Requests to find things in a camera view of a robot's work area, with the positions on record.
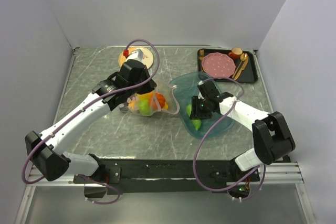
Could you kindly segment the green bitter gourd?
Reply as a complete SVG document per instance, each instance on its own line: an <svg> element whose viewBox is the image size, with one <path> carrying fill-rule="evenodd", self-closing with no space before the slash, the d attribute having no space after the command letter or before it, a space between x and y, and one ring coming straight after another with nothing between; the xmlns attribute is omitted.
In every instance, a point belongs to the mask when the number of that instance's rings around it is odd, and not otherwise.
<svg viewBox="0 0 336 224"><path fill-rule="evenodd" d="M202 120L201 119L190 119L191 111L192 111L192 105L189 104L186 107L186 112L187 112L187 115L188 115L188 119L192 122L193 126L195 127L195 130L198 131L201 128Z"/></svg>

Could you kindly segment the orange mango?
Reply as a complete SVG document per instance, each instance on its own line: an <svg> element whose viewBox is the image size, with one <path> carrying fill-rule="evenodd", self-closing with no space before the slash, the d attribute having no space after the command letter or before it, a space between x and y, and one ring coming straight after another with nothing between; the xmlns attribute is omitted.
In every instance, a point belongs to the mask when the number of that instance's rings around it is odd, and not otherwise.
<svg viewBox="0 0 336 224"><path fill-rule="evenodd" d="M168 110L169 106L168 104L165 102L165 104L159 109L159 111L163 111L163 110Z"/></svg>

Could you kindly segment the yellow bell pepper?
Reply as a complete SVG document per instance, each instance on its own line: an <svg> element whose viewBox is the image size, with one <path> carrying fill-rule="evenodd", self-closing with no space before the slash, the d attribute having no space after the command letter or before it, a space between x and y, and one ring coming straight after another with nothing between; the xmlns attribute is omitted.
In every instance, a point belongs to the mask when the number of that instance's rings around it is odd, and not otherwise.
<svg viewBox="0 0 336 224"><path fill-rule="evenodd" d="M137 111L139 109L140 103L143 101L148 102L150 96L153 94L153 92L145 93L145 94L135 94L132 95L127 99L128 108L131 111Z"/></svg>

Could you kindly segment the clear pink-dotted zip bag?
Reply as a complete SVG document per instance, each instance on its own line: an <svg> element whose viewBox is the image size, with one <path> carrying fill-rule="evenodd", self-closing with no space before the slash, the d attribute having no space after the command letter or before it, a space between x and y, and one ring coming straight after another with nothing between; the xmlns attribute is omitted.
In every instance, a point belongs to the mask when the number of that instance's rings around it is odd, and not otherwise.
<svg viewBox="0 0 336 224"><path fill-rule="evenodd" d="M158 80L156 88L145 94L135 93L119 105L123 113L133 113L140 116L152 116L154 113L178 114L180 104L174 95L177 85Z"/></svg>

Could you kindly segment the orange pumpkin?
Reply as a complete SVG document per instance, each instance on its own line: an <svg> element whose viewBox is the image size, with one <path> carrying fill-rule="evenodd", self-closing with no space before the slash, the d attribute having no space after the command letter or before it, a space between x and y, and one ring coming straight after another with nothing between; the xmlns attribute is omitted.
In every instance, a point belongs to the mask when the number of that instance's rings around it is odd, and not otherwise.
<svg viewBox="0 0 336 224"><path fill-rule="evenodd" d="M165 102L165 97L157 92L152 93L148 98L148 104L152 110L160 109L165 104Z"/></svg>

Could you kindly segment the green apple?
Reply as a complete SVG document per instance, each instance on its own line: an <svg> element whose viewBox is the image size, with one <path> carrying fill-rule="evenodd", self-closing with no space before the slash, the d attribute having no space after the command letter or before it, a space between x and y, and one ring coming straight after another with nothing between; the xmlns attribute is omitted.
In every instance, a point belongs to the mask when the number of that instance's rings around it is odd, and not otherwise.
<svg viewBox="0 0 336 224"><path fill-rule="evenodd" d="M138 101L138 110L141 115L144 116L152 115L152 109L148 104L148 99Z"/></svg>

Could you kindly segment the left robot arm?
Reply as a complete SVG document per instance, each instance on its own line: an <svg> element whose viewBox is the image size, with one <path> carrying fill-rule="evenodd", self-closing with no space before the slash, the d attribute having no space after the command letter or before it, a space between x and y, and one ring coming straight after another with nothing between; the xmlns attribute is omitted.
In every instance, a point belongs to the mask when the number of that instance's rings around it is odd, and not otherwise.
<svg viewBox="0 0 336 224"><path fill-rule="evenodd" d="M155 88L156 83L143 63L134 59L126 61L120 71L100 81L84 101L55 125L25 136L29 160L48 181L64 174L85 175L93 183L105 180L106 166L98 157L68 153L68 145L133 94L148 93Z"/></svg>

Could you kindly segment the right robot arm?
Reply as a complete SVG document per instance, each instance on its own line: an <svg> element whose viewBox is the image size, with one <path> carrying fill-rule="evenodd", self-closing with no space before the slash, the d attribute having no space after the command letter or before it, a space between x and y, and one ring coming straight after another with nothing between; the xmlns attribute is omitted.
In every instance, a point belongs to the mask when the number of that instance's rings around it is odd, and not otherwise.
<svg viewBox="0 0 336 224"><path fill-rule="evenodd" d="M235 165L229 169L233 180L242 181L248 170L270 165L295 150L296 144L280 112L265 112L231 93L221 93L210 79L200 81L197 87L199 95L192 97L190 119L210 119L217 113L238 122L253 134L253 148L233 159Z"/></svg>

